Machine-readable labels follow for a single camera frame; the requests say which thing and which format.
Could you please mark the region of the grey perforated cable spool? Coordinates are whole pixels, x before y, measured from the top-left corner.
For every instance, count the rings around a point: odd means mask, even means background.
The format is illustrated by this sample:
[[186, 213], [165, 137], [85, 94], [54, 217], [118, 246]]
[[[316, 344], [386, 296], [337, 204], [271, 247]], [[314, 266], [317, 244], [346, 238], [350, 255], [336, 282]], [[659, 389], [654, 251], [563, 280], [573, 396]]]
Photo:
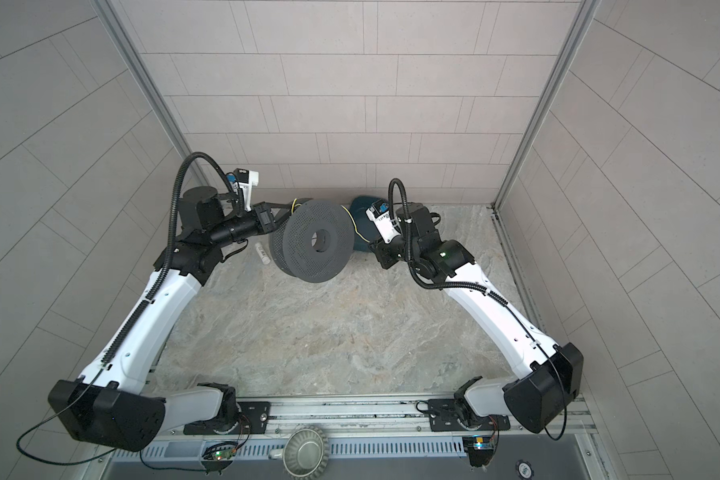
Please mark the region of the grey perforated cable spool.
[[309, 283], [323, 283], [349, 262], [355, 232], [350, 215], [338, 203], [310, 199], [269, 236], [277, 267]]

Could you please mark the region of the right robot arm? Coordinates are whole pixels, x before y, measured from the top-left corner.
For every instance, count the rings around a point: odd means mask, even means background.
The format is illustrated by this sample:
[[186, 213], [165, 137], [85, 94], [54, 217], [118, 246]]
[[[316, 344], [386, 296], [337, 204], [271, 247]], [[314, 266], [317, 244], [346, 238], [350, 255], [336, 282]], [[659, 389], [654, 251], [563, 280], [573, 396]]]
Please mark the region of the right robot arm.
[[408, 200], [400, 179], [390, 181], [387, 199], [373, 203], [366, 215], [380, 235], [370, 249], [381, 267], [403, 263], [420, 288], [455, 300], [492, 339], [515, 376], [502, 387], [482, 378], [464, 384], [455, 394], [460, 421], [476, 428], [490, 416], [497, 397], [532, 433], [566, 416], [580, 392], [582, 352], [572, 343], [556, 342], [501, 296], [464, 245], [441, 238], [435, 214]]

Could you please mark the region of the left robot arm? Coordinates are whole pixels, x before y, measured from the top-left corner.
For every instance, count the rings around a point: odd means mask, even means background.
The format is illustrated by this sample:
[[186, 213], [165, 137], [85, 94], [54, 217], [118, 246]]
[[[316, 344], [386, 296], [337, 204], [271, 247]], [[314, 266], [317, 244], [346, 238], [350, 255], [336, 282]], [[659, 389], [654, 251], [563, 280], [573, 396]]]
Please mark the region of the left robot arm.
[[160, 433], [193, 425], [219, 433], [242, 427], [234, 387], [202, 383], [165, 397], [142, 391], [155, 360], [188, 303], [254, 236], [274, 232], [288, 219], [285, 204], [254, 204], [259, 174], [225, 173], [204, 152], [181, 163], [172, 187], [167, 242], [133, 309], [100, 354], [73, 380], [60, 380], [48, 403], [53, 418], [78, 442], [140, 452]]

